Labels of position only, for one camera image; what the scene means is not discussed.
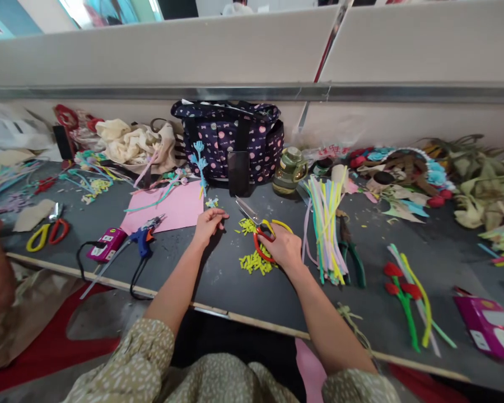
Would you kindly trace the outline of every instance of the pink glue gun box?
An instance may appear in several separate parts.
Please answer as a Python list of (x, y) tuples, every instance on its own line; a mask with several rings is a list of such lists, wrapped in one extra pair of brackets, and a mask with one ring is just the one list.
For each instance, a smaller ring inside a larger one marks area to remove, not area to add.
[(94, 246), (86, 255), (89, 259), (98, 263), (108, 263), (112, 256), (118, 251), (123, 241), (127, 238), (125, 231), (119, 228), (109, 228), (98, 240), (105, 243), (105, 247)]
[(495, 301), (477, 297), (454, 297), (478, 349), (504, 359), (504, 309)]

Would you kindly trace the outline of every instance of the yellow and red scissors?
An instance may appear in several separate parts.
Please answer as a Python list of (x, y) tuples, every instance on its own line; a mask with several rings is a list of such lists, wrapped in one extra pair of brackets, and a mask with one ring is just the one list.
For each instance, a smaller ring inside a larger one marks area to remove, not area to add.
[[(26, 244), (26, 251), (28, 252), (38, 252), (46, 244), (46, 238), (49, 234), (50, 226), (52, 226), (52, 230), (50, 231), (49, 244), (56, 245), (62, 241), (69, 232), (69, 223), (65, 221), (61, 215), (63, 211), (63, 204), (56, 203), (54, 205), (53, 211), (49, 215), (48, 223), (43, 224), (28, 240)], [(62, 227), (62, 234), (57, 237), (59, 228)], [(39, 243), (37, 246), (34, 246), (35, 241), (39, 238)]]
[(266, 226), (267, 229), (269, 230), (269, 232), (273, 235), (273, 237), (275, 237), (275, 234), (274, 234), (274, 231), (273, 231), (273, 227), (270, 226), (271, 223), (278, 224), (279, 226), (284, 227), (285, 229), (287, 229), (291, 233), (293, 233), (293, 231), (291, 230), (291, 228), (289, 228), (288, 225), (284, 224), (281, 221), (272, 220), (271, 222), (269, 222), (266, 219), (259, 218), (258, 214), (254, 210), (252, 210), (252, 208), (250, 206), (248, 206), (239, 197), (236, 197), (235, 201), (237, 202), (238, 206), (241, 208), (241, 210), (243, 211), (243, 213), (245, 213), (246, 216), (248, 218), (250, 218), (254, 222), (254, 224), (256, 225), (256, 231), (254, 232), (254, 245), (256, 247), (256, 250), (258, 251), (259, 256), (261, 256), (261, 258), (263, 260), (267, 261), (267, 262), (275, 263), (274, 259), (272, 257), (266, 256), (262, 252), (262, 249), (260, 247), (260, 244), (259, 244), (259, 241), (258, 241), (258, 234), (260, 234), (261, 236), (263, 236), (269, 242), (273, 242), (274, 241), (274, 239), (272, 239), (268, 234), (266, 234), (265, 232), (263, 232), (262, 226)]

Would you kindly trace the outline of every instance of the patterned dress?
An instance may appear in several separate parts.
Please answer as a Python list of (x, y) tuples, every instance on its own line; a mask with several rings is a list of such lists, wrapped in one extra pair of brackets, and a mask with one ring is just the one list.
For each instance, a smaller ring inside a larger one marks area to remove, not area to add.
[[(208, 354), (184, 369), (170, 367), (174, 335), (164, 323), (137, 321), (110, 360), (82, 375), (66, 403), (297, 402), (259, 363), (230, 354)], [(399, 402), (390, 382), (356, 369), (340, 371), (323, 385), (331, 402)]]

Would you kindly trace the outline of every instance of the green water bottle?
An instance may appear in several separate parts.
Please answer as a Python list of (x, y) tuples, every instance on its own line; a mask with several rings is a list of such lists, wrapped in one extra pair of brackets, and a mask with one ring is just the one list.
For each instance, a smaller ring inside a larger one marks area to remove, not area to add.
[(306, 175), (308, 175), (308, 163), (302, 158), (301, 151), (297, 147), (285, 148), (274, 173), (274, 192), (280, 196), (294, 193), (298, 182)]

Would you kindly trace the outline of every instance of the sleeve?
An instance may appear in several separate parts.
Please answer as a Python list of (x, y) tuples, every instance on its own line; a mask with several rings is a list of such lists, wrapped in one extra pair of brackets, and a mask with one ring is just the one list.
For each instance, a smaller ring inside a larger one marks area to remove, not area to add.
[(151, 403), (174, 352), (174, 334), (155, 319), (140, 319), (110, 360), (82, 375), (65, 403)]
[(329, 376), (321, 393), (325, 403), (400, 403), (388, 379), (358, 369), (346, 369)]

